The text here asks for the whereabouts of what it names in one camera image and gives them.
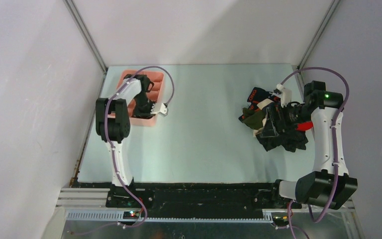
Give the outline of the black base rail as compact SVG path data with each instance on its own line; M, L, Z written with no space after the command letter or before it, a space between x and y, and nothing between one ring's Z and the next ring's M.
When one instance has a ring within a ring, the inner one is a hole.
M276 183L141 183L111 185L107 208L137 208L150 218L265 219L263 210L286 209Z

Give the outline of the pink compartment tray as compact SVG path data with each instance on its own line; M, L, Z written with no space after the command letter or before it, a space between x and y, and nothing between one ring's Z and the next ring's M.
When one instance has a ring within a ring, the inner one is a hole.
M117 81L116 90L122 85L127 75L132 75L135 72L136 70L132 70L132 69L124 70ZM153 85L150 85L148 87L150 91L146 93L147 98L157 103L161 102L162 96L163 96L163 90L164 90L164 78L165 78L164 73L145 70L141 72L140 74L146 75L150 79L150 81L153 82ZM136 108L136 101L134 99L132 99L132 101L129 103L127 108L128 108L128 114L129 114L131 125L146 126L146 127L155 126L157 121L157 116L153 116L150 119L138 118L135 116L134 110Z

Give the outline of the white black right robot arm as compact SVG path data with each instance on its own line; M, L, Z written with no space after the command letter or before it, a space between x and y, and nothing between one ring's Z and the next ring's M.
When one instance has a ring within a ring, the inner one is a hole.
M337 210L355 193L358 181L349 176L342 146L341 124L345 99L341 93L326 90L324 82L313 81L304 87L302 103L291 100L291 90L278 84L279 102L263 110L266 121L256 135L265 150L282 146L295 151L306 144L302 124L314 130L315 156L312 172L297 181L278 179L269 200L275 208L290 200Z

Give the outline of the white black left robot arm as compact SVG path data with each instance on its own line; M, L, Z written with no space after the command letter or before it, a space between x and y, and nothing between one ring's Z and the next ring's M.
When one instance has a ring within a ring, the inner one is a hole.
M134 118L148 120L154 117L156 102L147 96L153 87L154 83L147 75L128 74L113 96L96 100L96 133L106 143L112 156L112 184L117 187L128 186L133 181L127 156L122 149L123 141L128 138L131 130L128 105L135 102L131 114Z

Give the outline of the olive green underwear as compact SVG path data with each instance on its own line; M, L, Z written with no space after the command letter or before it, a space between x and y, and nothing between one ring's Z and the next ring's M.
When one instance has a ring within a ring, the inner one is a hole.
M260 109L254 111L249 108L242 109L242 115L239 118L240 122L245 124L251 129L260 129L264 127L264 120L266 119L266 113Z

